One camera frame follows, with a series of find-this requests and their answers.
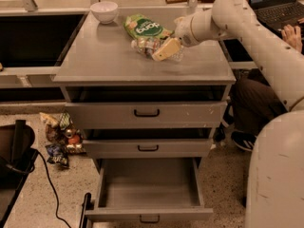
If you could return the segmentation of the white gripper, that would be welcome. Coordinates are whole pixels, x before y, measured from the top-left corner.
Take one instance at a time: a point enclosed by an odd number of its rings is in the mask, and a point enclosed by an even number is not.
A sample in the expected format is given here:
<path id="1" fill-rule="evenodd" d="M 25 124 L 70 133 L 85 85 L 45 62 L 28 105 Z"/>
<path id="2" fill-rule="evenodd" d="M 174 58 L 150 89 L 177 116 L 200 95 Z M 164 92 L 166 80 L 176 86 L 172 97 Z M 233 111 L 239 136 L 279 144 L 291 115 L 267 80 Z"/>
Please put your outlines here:
<path id="1" fill-rule="evenodd" d="M 176 25 L 174 35 L 176 38 L 166 39 L 161 46 L 152 54 L 155 61 L 168 59 L 181 50 L 181 45 L 185 47 L 197 46 L 200 42 L 192 31 L 193 15 L 178 17 L 174 20 Z"/>

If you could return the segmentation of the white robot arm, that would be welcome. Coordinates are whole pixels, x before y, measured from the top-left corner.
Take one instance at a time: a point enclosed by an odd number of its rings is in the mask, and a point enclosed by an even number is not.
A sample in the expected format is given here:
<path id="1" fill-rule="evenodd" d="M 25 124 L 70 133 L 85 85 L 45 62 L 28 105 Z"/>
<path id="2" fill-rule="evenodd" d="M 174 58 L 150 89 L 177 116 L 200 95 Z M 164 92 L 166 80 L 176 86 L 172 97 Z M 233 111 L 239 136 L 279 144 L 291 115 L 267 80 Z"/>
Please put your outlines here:
<path id="1" fill-rule="evenodd" d="M 215 0 L 175 23 L 154 59 L 207 40 L 237 39 L 287 110 L 256 138 L 245 228 L 304 228 L 304 56 L 263 27 L 246 0 Z"/>

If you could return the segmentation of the person's hand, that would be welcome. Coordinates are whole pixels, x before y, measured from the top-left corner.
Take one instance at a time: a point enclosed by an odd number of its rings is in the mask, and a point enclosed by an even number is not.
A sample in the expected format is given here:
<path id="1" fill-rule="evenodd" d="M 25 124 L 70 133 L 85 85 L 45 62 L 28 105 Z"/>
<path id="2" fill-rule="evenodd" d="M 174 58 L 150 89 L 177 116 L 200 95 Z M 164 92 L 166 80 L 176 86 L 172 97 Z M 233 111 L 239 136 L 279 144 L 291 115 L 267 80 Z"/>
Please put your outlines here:
<path id="1" fill-rule="evenodd" d="M 301 39 L 301 28 L 299 26 L 292 27 L 291 25 L 287 25 L 282 29 L 281 35 L 284 42 L 298 52 L 302 51 L 303 44 Z"/>

